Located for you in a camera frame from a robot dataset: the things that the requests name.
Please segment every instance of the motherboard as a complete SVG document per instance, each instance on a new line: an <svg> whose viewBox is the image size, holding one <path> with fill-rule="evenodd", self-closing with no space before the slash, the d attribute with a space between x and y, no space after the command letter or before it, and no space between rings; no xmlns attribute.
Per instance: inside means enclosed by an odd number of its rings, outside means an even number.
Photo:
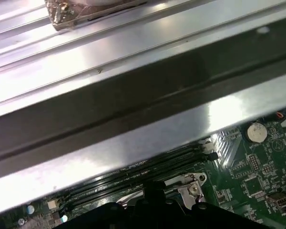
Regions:
<svg viewBox="0 0 286 229"><path fill-rule="evenodd" d="M219 159L206 165L207 202L276 229L286 229L286 137L278 122L250 143L242 127L212 136Z"/></svg>
<svg viewBox="0 0 286 229"><path fill-rule="evenodd" d="M204 201L286 229L286 136L279 122L262 126L267 134L257 142L248 138L248 124L237 126L10 210L0 215L0 228L51 229L142 190L146 181L203 173ZM180 193L173 195L182 204Z"/></svg>

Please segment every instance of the capacitor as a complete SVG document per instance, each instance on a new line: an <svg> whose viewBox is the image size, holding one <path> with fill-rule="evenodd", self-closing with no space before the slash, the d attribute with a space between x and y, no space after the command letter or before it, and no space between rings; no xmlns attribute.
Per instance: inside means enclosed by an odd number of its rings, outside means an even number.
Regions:
<svg viewBox="0 0 286 229"><path fill-rule="evenodd" d="M25 224L25 220L22 219L22 218L20 218L20 219L18 220L18 225L19 225L19 226L23 226L24 224Z"/></svg>
<svg viewBox="0 0 286 229"><path fill-rule="evenodd" d="M252 142L262 143L266 140L268 133L266 127L261 123L252 123L247 129L248 139Z"/></svg>
<svg viewBox="0 0 286 229"><path fill-rule="evenodd" d="M28 213L29 215L33 214L34 211L35 211L35 208L34 208L33 205L28 205L28 206L27 206L27 213Z"/></svg>
<svg viewBox="0 0 286 229"><path fill-rule="evenodd" d="M67 221L68 221L68 217L67 217L66 215L63 215L63 216L61 217L61 221L62 221L63 223L67 222Z"/></svg>

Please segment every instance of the screw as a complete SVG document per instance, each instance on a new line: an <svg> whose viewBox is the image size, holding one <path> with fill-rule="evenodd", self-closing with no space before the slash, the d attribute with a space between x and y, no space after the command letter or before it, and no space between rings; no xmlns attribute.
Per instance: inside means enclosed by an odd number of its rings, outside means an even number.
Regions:
<svg viewBox="0 0 286 229"><path fill-rule="evenodd" d="M24 224L25 224L25 220L24 219L21 218L21 219L18 220L18 225L19 226L23 226Z"/></svg>
<svg viewBox="0 0 286 229"><path fill-rule="evenodd" d="M198 205L198 207L201 210L206 210L206 205L204 205L204 204L200 204L200 205Z"/></svg>
<svg viewBox="0 0 286 229"><path fill-rule="evenodd" d="M189 190L190 190L191 193L196 193L197 190L198 190L198 187L196 185L191 185Z"/></svg>

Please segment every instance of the silver metal rail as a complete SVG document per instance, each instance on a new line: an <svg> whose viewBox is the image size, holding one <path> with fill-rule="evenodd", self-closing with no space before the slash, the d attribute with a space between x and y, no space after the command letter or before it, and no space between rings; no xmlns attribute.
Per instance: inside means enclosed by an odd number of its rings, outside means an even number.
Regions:
<svg viewBox="0 0 286 229"><path fill-rule="evenodd" d="M57 32L41 0L7 2L0 0L0 116L286 18L286 0L172 0ZM284 106L286 75L10 174L0 178L0 212Z"/></svg>

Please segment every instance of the red wire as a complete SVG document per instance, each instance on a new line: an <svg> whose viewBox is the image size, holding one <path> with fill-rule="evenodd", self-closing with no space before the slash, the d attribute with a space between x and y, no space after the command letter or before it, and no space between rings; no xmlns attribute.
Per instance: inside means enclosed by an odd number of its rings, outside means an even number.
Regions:
<svg viewBox="0 0 286 229"><path fill-rule="evenodd" d="M276 112L276 115L277 115L277 117L279 117L279 118L284 118L284 115L281 113L281 112Z"/></svg>

